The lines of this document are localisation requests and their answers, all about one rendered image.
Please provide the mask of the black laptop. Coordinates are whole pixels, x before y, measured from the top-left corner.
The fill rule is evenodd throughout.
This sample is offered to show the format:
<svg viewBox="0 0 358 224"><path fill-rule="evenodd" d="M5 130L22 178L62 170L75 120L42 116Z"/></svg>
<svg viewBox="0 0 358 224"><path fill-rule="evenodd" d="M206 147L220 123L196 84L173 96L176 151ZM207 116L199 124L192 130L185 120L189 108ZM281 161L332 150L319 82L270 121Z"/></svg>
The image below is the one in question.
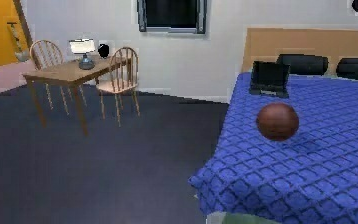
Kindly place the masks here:
<svg viewBox="0 0 358 224"><path fill-rule="evenodd" d="M254 61L249 93L288 98L287 82L290 66L276 62Z"/></svg>

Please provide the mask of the wooden table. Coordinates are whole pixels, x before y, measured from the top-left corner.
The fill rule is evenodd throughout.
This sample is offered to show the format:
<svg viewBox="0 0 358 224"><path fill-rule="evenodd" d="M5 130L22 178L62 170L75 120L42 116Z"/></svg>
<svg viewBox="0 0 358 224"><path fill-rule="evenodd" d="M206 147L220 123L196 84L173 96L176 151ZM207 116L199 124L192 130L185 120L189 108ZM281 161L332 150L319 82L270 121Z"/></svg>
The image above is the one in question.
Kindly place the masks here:
<svg viewBox="0 0 358 224"><path fill-rule="evenodd" d="M46 126L46 118L43 109L38 100L34 82L45 83L49 85L66 86L73 95L76 111L80 124L85 135L88 135L87 122L83 112L82 100L78 96L78 87L85 82L98 79L107 72L115 70L122 66L128 66L130 59L116 57L102 59L100 56L93 57L95 67L91 70L81 70L78 66L78 60L68 61L63 64L50 66L42 70L35 70L23 74L30 90L32 100L38 113L39 120L43 126Z"/></svg>

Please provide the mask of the blue quilted bed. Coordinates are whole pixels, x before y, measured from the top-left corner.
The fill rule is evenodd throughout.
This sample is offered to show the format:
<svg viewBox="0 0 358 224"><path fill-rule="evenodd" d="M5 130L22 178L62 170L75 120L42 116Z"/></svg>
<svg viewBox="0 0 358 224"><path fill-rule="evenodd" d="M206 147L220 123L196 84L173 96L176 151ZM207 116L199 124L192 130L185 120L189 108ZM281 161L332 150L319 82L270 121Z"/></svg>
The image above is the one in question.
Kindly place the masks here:
<svg viewBox="0 0 358 224"><path fill-rule="evenodd" d="M358 30L250 28L214 155L189 179L200 209L280 224L358 224L358 80L292 75L286 103L297 133L283 142L257 129L271 96L249 92L248 69L281 53L325 56L331 68L358 57Z"/></svg>

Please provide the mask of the dark window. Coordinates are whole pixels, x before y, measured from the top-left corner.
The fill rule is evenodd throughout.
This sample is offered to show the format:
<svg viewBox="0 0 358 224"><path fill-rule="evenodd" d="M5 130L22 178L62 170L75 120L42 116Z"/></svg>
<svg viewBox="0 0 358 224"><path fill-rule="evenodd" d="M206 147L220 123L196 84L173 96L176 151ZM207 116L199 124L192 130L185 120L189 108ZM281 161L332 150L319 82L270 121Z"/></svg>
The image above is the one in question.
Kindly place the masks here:
<svg viewBox="0 0 358 224"><path fill-rule="evenodd" d="M140 32L205 34L208 0L137 0Z"/></svg>

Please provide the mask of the black pillow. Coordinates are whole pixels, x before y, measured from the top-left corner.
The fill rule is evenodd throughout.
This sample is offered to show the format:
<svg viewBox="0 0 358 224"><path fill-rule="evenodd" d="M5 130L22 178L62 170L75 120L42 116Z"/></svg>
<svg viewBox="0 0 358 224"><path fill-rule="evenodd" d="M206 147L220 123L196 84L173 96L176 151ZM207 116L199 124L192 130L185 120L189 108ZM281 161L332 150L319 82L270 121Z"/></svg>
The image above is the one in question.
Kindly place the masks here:
<svg viewBox="0 0 358 224"><path fill-rule="evenodd" d="M339 77L358 80L358 58L342 58L337 67Z"/></svg>
<svg viewBox="0 0 358 224"><path fill-rule="evenodd" d="M290 73L297 75L324 75L328 70L328 58L306 54L280 54L276 60L279 64L290 66Z"/></svg>

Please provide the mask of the orange room door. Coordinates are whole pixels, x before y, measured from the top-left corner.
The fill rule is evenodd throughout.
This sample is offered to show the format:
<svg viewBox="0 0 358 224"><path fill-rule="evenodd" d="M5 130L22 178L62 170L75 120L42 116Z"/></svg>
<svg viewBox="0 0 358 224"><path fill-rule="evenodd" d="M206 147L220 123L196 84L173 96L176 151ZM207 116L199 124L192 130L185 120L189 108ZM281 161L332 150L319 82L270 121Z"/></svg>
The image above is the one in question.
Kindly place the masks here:
<svg viewBox="0 0 358 224"><path fill-rule="evenodd" d="M17 48L8 22L16 22L15 29L24 50L29 51L32 41L21 0L0 0L0 66L19 62L14 55Z"/></svg>

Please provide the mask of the white shade table lamp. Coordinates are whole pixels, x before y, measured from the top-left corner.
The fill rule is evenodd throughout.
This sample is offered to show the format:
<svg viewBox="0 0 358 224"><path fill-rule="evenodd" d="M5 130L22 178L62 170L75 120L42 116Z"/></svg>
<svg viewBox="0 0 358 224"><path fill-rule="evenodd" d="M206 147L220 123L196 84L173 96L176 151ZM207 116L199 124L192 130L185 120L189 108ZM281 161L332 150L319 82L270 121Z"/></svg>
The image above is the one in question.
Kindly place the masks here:
<svg viewBox="0 0 358 224"><path fill-rule="evenodd" d="M81 54L82 58L79 60L79 68L82 70L91 70L95 67L94 61L88 57L90 52L95 51L95 44L93 39L75 39L70 40L70 49L73 54Z"/></svg>

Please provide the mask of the brown ball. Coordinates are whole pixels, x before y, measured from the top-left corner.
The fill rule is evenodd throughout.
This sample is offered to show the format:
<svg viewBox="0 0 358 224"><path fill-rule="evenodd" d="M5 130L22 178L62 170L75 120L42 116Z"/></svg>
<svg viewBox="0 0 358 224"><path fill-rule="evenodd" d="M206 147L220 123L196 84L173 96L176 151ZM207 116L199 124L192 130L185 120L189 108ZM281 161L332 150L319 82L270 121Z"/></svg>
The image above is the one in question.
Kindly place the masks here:
<svg viewBox="0 0 358 224"><path fill-rule="evenodd" d="M295 109L282 102L262 107L256 117L259 132L272 141L285 141L299 129L299 117Z"/></svg>

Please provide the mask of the wooden spindle chair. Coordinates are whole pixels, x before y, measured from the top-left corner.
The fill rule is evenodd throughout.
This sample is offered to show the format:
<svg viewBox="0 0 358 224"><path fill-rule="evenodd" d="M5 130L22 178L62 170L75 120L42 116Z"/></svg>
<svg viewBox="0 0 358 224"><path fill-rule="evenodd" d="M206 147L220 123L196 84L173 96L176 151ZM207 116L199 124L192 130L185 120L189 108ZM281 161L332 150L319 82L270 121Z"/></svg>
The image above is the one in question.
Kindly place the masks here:
<svg viewBox="0 0 358 224"><path fill-rule="evenodd" d="M121 111L123 110L122 96L125 93L131 95L136 114L140 115L140 106L137 98L139 85L139 56L135 49L129 46L119 48L109 60L109 78L99 80L96 88L99 91L102 117L105 118L104 94L111 94L115 98L116 118L118 126L121 126Z"/></svg>
<svg viewBox="0 0 358 224"><path fill-rule="evenodd" d="M53 43L50 40L35 41L30 46L29 54L31 60L35 63L35 67L37 70L46 69L48 67L52 67L64 63L64 57L62 55L61 50L55 43ZM53 109L53 101L52 101L49 84L45 84L45 89L46 89L47 99L49 102L50 109ZM79 86L79 90L83 99L83 103L85 106L87 106L82 86ZM69 115L69 109L68 109L63 87L60 87L60 93L63 100L65 112L67 115Z"/></svg>

